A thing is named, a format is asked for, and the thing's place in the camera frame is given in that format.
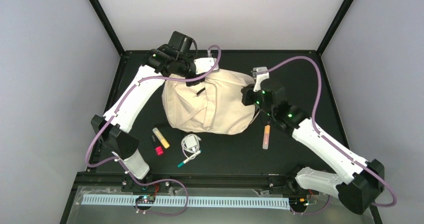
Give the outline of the cream canvas backpack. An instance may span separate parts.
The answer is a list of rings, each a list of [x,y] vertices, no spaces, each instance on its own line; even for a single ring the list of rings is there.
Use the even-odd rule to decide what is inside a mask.
[[[247,74],[220,69],[203,82],[187,86],[167,80],[162,104],[171,127],[192,133],[236,135],[254,119],[254,105],[242,104],[242,88],[254,84]]]

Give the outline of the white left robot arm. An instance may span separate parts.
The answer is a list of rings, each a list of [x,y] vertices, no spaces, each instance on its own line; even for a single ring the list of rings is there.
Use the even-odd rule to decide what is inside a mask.
[[[139,151],[139,141],[130,135],[141,110],[165,81],[192,86],[219,70],[222,50],[218,45],[210,46],[205,57],[199,57],[197,49],[190,54],[192,46],[197,46],[192,37],[174,31],[168,43],[145,54],[135,77],[115,104],[103,115],[93,116],[91,124],[95,136],[85,155],[88,167],[96,168],[115,161],[120,162],[125,171],[138,180],[148,174],[150,167]],[[89,157],[98,142],[107,146],[113,156],[91,164]]]

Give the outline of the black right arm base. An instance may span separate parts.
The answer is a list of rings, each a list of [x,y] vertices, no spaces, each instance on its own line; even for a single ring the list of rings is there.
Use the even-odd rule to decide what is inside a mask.
[[[268,178],[268,187],[266,190],[273,195],[283,195],[289,197],[306,197],[311,194],[318,195],[317,191],[309,191],[308,189],[303,189],[295,180],[295,177],[291,174],[289,175],[269,175]]]

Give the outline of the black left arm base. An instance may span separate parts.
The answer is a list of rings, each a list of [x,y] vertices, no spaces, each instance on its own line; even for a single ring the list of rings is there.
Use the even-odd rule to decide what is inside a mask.
[[[155,194],[159,192],[165,192],[169,188],[169,181],[161,181],[150,185],[139,185],[132,177],[125,176],[121,184],[121,191],[128,193],[141,193],[141,194]]]

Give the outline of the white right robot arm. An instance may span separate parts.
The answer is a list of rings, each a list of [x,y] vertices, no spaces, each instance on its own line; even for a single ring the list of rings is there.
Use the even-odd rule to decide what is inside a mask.
[[[303,144],[334,172],[301,167],[286,177],[285,188],[293,194],[302,189],[318,191],[338,198],[345,208],[362,215],[384,191],[385,167],[357,155],[313,123],[304,110],[287,101],[285,88],[272,81],[249,84],[241,89],[241,102],[254,105],[290,138]]]

